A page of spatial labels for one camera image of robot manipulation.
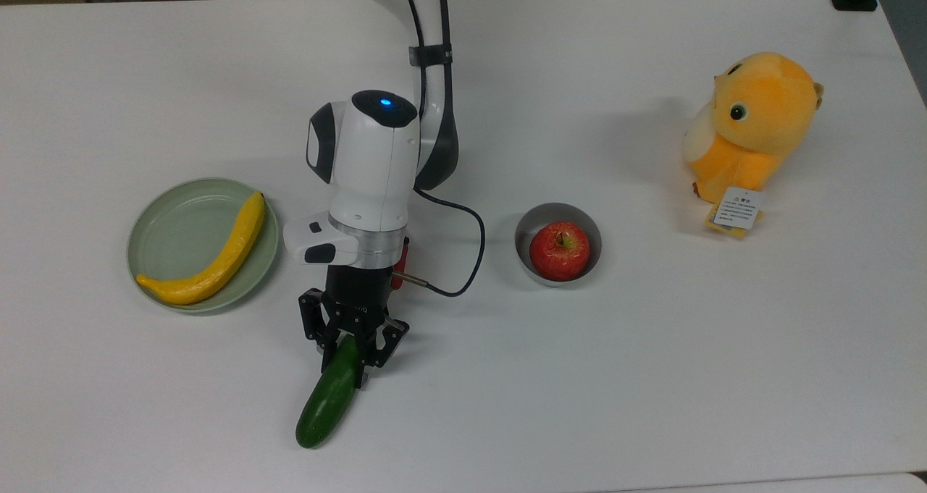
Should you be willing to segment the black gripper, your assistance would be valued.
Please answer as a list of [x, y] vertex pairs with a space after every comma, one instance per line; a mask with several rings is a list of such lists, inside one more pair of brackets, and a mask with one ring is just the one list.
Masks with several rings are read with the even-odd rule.
[[341, 331], [350, 311], [373, 316], [373, 325], [362, 325], [354, 335], [358, 349], [355, 387], [366, 382], [368, 368], [383, 368], [410, 331], [410, 325], [388, 316], [393, 269], [360, 269], [330, 265], [325, 290], [311, 288], [299, 296], [299, 312], [306, 338], [322, 349], [320, 371], [325, 372], [337, 354]]

